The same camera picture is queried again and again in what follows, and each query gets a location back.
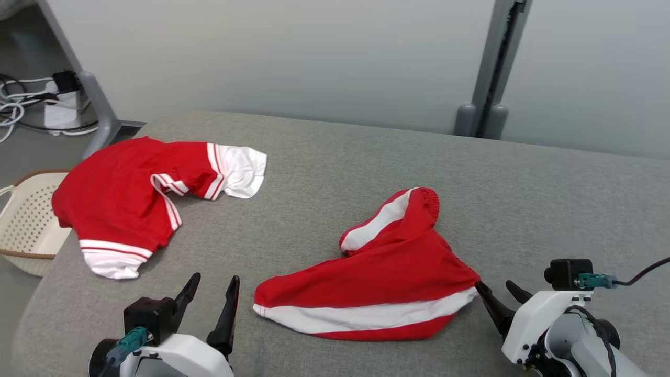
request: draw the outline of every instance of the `red fabric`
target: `red fabric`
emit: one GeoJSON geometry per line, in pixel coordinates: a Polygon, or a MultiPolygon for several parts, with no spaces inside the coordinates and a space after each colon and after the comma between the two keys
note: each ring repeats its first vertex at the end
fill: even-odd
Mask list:
{"type": "MultiPolygon", "coordinates": [[[[406,192],[394,194],[373,217],[344,232],[340,245],[350,232],[371,224],[385,205],[406,192]]],[[[372,240],[357,250],[343,248],[348,254],[344,258],[266,280],[256,289],[255,303],[266,308],[352,308],[432,301],[468,290],[479,276],[452,253],[449,244],[433,229],[439,211],[435,191],[415,188],[404,216],[390,222],[372,240]]],[[[402,329],[312,335],[357,340],[420,339],[432,336],[450,318],[441,317],[402,329]]]]}
{"type": "Polygon", "coordinates": [[[440,332],[454,318],[455,314],[438,317],[431,321],[413,323],[411,325],[393,327],[381,330],[359,330],[340,331],[335,333],[321,333],[317,336],[336,340],[365,340],[365,341],[391,341],[391,340],[420,340],[427,339],[440,332]]]}
{"type": "Polygon", "coordinates": [[[127,140],[97,151],[66,176],[52,197],[54,214],[62,227],[73,227],[79,239],[153,252],[168,243],[173,233],[168,211],[176,210],[156,191],[152,174],[181,180],[199,197],[218,176],[207,143],[127,140]]]}

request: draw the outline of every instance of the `gray table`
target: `gray table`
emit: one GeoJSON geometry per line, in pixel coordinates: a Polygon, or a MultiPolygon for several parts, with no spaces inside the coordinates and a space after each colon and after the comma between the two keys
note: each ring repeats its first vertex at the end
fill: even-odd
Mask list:
{"type": "MultiPolygon", "coordinates": [[[[518,376],[475,300],[424,341],[355,343],[294,333],[256,316],[255,287],[340,256],[341,233],[399,189],[428,186],[442,202],[436,229],[510,306],[513,279],[548,289],[554,258],[590,258],[628,279],[668,256],[670,166],[627,158],[430,133],[232,113],[187,113],[140,136],[206,140],[268,153],[259,194],[244,201],[176,199],[184,225],[132,281],[88,270],[74,234],[25,311],[13,346],[25,376],[84,376],[104,337],[123,334],[121,311],[141,296],[173,297],[202,281],[181,332],[204,339],[233,274],[242,280],[237,376],[518,376]]],[[[621,350],[652,376],[670,369],[670,274],[598,291],[589,309],[617,326],[621,350]]]]}

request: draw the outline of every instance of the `laundry basket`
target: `laundry basket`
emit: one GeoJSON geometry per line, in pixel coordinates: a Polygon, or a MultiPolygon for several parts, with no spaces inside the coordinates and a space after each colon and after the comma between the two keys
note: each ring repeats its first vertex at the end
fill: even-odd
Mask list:
{"type": "Polygon", "coordinates": [[[0,254],[29,274],[44,276],[70,234],[51,208],[51,196],[67,170],[43,170],[0,189],[11,197],[0,213],[0,254]]]}

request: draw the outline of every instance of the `white sleeve cuff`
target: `white sleeve cuff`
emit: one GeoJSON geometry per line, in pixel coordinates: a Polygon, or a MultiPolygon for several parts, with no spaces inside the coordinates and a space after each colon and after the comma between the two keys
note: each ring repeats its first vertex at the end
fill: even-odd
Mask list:
{"type": "Polygon", "coordinates": [[[83,252],[84,260],[91,271],[110,279],[134,279],[139,275],[138,267],[146,262],[133,255],[115,252],[83,252]]]}
{"type": "Polygon", "coordinates": [[[267,155],[249,147],[216,146],[223,184],[219,192],[236,198],[249,199],[256,195],[265,178],[267,155]]]}

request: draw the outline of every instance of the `power strip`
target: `power strip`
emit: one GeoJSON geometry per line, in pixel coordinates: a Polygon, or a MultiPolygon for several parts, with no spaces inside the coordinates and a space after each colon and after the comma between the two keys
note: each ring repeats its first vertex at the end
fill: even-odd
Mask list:
{"type": "MultiPolygon", "coordinates": [[[[46,84],[46,90],[51,93],[58,93],[58,87],[54,81],[49,81],[46,84]]],[[[68,107],[59,106],[58,104],[46,104],[44,106],[44,127],[52,129],[72,129],[81,125],[79,118],[79,92],[70,92],[58,95],[58,100],[65,102],[72,109],[68,107]]],[[[49,131],[53,136],[58,136],[61,131],[49,131]]]]}

